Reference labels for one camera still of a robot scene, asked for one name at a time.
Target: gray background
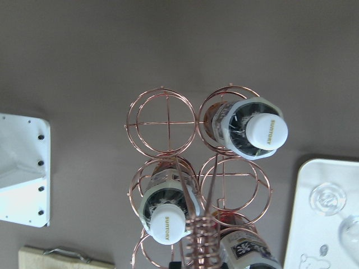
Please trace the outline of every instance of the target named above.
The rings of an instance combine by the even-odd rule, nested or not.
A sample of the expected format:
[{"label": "gray background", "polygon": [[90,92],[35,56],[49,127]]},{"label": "gray background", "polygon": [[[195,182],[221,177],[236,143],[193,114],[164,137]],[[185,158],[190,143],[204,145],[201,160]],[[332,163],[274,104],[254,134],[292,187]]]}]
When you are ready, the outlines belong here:
[{"label": "gray background", "polygon": [[[233,82],[282,108],[290,134],[258,161],[274,188],[257,227],[284,260],[296,174],[314,156],[356,160],[357,1],[1,1],[0,111],[52,128],[48,228],[0,223],[0,268],[25,245],[67,245],[130,268],[141,225],[126,197],[147,158],[129,104],[166,85],[198,109]],[[211,156],[197,138],[196,169]]]}]

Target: plastic bottle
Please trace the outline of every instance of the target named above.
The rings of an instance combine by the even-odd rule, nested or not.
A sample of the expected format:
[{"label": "plastic bottle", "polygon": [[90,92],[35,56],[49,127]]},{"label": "plastic bottle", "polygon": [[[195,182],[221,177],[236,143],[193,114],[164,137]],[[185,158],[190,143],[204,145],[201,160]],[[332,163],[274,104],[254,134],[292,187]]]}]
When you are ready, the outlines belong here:
[{"label": "plastic bottle", "polygon": [[[196,214],[199,215],[200,206],[195,196],[191,169],[181,159],[179,163]],[[179,177],[175,159],[161,161],[153,171],[139,207],[139,217],[145,230],[160,244],[171,245],[187,235],[188,209]]]},{"label": "plastic bottle", "polygon": [[264,98],[219,102],[204,115],[206,133],[248,160],[272,156],[288,137],[280,109]]},{"label": "plastic bottle", "polygon": [[[219,219],[227,224],[241,225],[243,219],[232,212],[221,212]],[[254,225],[245,228],[220,227],[220,251],[228,269],[282,269],[271,255],[267,244],[261,239]]]}]

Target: bottle cap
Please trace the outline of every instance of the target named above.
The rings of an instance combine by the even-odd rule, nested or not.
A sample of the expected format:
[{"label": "bottle cap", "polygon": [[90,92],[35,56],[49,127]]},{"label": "bottle cap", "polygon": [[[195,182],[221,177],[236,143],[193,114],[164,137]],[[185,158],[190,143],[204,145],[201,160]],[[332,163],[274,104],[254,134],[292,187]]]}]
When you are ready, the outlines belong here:
[{"label": "bottle cap", "polygon": [[246,136],[250,144],[259,149],[276,150],[287,140],[288,127],[280,116],[262,113],[248,121]]},{"label": "bottle cap", "polygon": [[158,206],[151,216],[150,234],[163,245],[172,245],[185,236],[185,213],[176,205]]}]

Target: rose gold metal rack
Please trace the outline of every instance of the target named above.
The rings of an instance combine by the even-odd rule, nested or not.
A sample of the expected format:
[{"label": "rose gold metal rack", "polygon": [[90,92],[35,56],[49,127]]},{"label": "rose gold metal rack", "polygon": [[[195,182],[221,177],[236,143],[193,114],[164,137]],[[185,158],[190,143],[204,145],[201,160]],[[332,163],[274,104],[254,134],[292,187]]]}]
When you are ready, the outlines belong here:
[{"label": "rose gold metal rack", "polygon": [[[257,222],[261,217],[266,213],[271,199],[272,189],[270,188],[270,183],[268,177],[261,170],[261,168],[253,163],[252,161],[245,160],[241,157],[235,155],[229,149],[218,145],[212,138],[210,138],[204,131],[204,112],[208,107],[219,101],[234,101],[242,100],[251,97],[259,96],[255,91],[252,91],[248,88],[241,86],[233,86],[230,84],[227,87],[223,87],[211,95],[209,95],[205,101],[202,103],[199,109],[198,116],[195,114],[194,109],[191,103],[181,94],[170,90],[165,89],[164,87],[153,89],[142,93],[131,105],[127,113],[126,119],[126,131],[130,142],[133,144],[135,149],[145,156],[152,157],[147,161],[135,174],[130,188],[128,190],[128,197],[132,209],[135,214],[139,216],[137,211],[137,205],[134,199],[134,191],[137,190],[140,197],[144,195],[144,188],[142,186],[145,179],[149,180],[151,178],[151,172],[154,170],[154,167],[164,158],[172,160],[172,157],[175,158],[177,170],[180,175],[180,182],[182,185],[185,185],[185,180],[182,177],[181,166],[187,166],[191,170],[190,177],[195,182],[196,195],[201,202],[201,206],[204,210],[204,214],[201,216],[195,216],[193,203],[189,198],[189,193],[187,188],[183,188],[184,195],[188,207],[189,219],[187,220],[187,229],[190,231],[189,236],[185,239],[182,239],[179,242],[179,252],[181,255],[182,265],[185,269],[218,269],[221,266],[219,258],[219,228],[220,225],[228,227],[227,229],[249,229],[253,233],[256,233],[254,223]],[[164,121],[144,121],[141,120],[141,115],[144,108],[149,105],[153,100],[163,99],[166,102],[166,118]],[[178,121],[171,120],[170,105],[171,99],[177,99],[185,104],[189,109],[192,116],[192,120]],[[171,127],[177,124],[186,124],[191,125],[193,132],[189,135],[188,140],[180,147],[173,148],[171,139]],[[155,146],[150,145],[148,141],[144,138],[142,134],[142,128],[144,126],[167,126],[167,131],[164,134],[167,138],[167,143],[162,149],[158,149]],[[205,162],[199,172],[196,175],[192,165],[185,160],[184,158],[178,156],[184,150],[186,150],[192,143],[196,131],[200,135],[204,144],[210,148],[212,151],[216,152],[214,157],[211,157],[207,162]],[[227,171],[228,164],[235,163],[247,165],[247,170],[241,168],[240,171]],[[227,178],[237,178],[240,182],[241,180],[253,180],[254,181],[254,191],[252,196],[242,205],[237,205],[235,208],[229,208],[227,205],[228,194],[226,192],[226,181]],[[208,186],[208,179],[211,178],[209,183],[209,192],[208,195],[204,195],[206,186]],[[213,190],[214,188],[220,187],[222,189],[221,197],[215,200],[215,204],[212,203]],[[255,217],[249,218],[246,217],[242,211],[246,208],[249,208],[249,205],[253,203],[254,200],[259,195],[259,188],[264,187],[266,189],[267,199],[263,206],[263,209],[256,214]],[[219,216],[221,212],[232,212],[241,217],[243,223],[241,225],[231,225],[220,221]],[[141,249],[143,256],[155,267],[160,269],[168,269],[167,266],[160,265],[158,262],[150,257],[147,251],[144,248],[144,241],[150,237],[149,234],[143,229],[139,242],[136,244],[133,254],[132,254],[132,268],[136,266],[136,255]],[[171,261],[174,261],[175,247],[174,245],[168,246],[171,248]]]}]

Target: wooden clipboard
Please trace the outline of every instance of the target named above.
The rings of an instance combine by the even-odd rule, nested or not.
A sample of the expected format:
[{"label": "wooden clipboard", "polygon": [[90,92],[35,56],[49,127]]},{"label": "wooden clipboard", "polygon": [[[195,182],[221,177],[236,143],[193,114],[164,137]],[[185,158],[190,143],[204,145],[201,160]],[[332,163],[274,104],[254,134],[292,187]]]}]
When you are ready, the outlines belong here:
[{"label": "wooden clipboard", "polygon": [[93,261],[79,252],[59,247],[44,251],[22,247],[19,250],[19,269],[116,269],[110,263]]}]

